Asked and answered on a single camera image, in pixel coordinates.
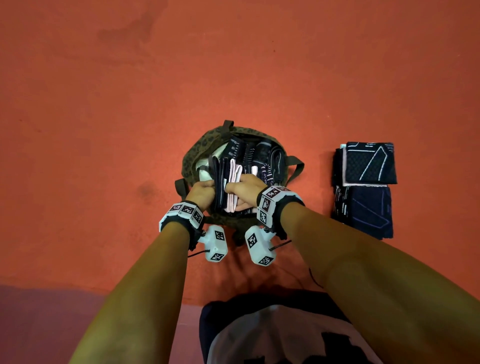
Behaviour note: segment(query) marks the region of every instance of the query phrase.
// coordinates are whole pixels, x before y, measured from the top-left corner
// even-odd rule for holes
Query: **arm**
[[[188,195],[205,210],[213,181]],[[189,233],[171,222],[107,297],[80,341],[71,364],[168,363],[187,270]]]
[[[245,175],[227,191],[256,205]],[[478,363],[480,302],[402,251],[290,203],[281,224],[316,279],[385,363]]]

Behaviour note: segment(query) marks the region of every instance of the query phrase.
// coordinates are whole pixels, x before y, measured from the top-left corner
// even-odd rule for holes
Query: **red floor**
[[[396,146],[395,238],[480,298],[477,1],[137,0],[0,5],[0,283],[109,291],[177,201],[181,159],[224,119],[306,163]],[[189,260],[184,303],[313,288],[292,246]]]

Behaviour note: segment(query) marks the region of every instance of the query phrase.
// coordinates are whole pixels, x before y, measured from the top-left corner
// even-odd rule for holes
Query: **bag strap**
[[[223,125],[221,126],[221,129],[220,129],[220,136],[222,137],[223,140],[230,139],[232,135],[231,133],[232,128],[233,128],[232,120],[225,120],[223,122]]]
[[[300,159],[298,159],[296,156],[288,156],[287,157],[287,166],[297,166],[295,168],[295,171],[293,174],[290,176],[288,179],[287,183],[285,184],[285,187],[292,182],[295,178],[300,176],[300,173],[302,173],[303,169],[305,168],[305,163],[303,163]]]
[[[179,180],[175,181],[175,191],[177,191],[178,195],[181,197],[182,201],[187,198],[188,195],[188,183],[187,180],[184,178],[180,178]]]

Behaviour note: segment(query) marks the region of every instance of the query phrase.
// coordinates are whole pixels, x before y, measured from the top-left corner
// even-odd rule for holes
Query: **black cable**
[[[201,252],[197,252],[195,254],[190,254],[187,258],[191,258],[192,256],[196,256],[196,255],[201,254],[201,253],[208,253],[209,251],[210,251],[210,249],[209,250],[202,250]]]
[[[292,242],[292,240],[289,240],[289,241],[284,242],[284,243],[281,243],[281,244],[279,244],[279,245],[272,246],[269,250],[270,250],[270,251],[273,251],[273,250],[275,250],[276,248],[279,248],[279,247],[284,246],[284,245],[286,245],[286,244],[288,244],[288,243],[291,243],[291,242]]]
[[[320,287],[321,289],[324,289],[320,284],[317,283],[317,281],[315,280],[315,278],[313,277],[313,274],[312,274],[312,270],[310,268],[308,268],[308,271],[310,273],[310,277],[312,278],[313,282],[318,286]]]

